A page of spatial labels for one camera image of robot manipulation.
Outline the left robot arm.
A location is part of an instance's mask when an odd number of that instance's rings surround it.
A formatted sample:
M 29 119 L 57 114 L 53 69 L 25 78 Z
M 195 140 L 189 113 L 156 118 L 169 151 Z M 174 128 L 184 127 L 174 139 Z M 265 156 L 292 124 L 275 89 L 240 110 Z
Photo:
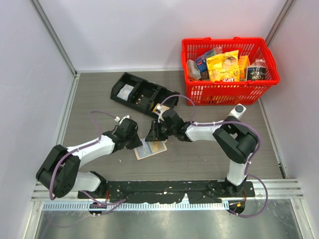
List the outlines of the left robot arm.
M 80 197 L 102 198 L 107 191 L 106 179 L 95 171 L 79 172 L 85 164 L 123 148 L 134 149 L 142 145 L 138 124 L 124 117 L 111 131 L 102 133 L 87 143 L 64 147 L 54 146 L 36 173 L 36 179 L 49 190 L 53 200 L 70 192 Z

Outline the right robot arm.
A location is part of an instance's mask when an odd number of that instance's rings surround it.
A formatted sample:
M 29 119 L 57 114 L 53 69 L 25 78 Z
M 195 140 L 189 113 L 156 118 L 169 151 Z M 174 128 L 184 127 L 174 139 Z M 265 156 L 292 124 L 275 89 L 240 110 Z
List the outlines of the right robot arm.
M 153 120 L 145 141 L 165 141 L 172 135 L 184 142 L 216 141 L 230 160 L 225 191 L 235 197 L 243 191 L 250 158 L 259 146 L 257 134 L 240 121 L 245 111 L 246 107 L 238 104 L 224 120 L 198 123 L 184 121 L 174 110 L 166 110 Z

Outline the beige leather card holder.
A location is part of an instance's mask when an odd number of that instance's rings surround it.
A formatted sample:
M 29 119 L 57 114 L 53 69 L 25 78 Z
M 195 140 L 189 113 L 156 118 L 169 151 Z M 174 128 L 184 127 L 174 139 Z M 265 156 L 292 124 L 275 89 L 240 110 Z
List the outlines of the beige leather card holder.
M 162 153 L 167 150 L 166 140 L 165 141 L 145 141 L 141 140 L 142 146 L 134 148 L 135 156 L 137 160 L 145 159 L 147 157 Z

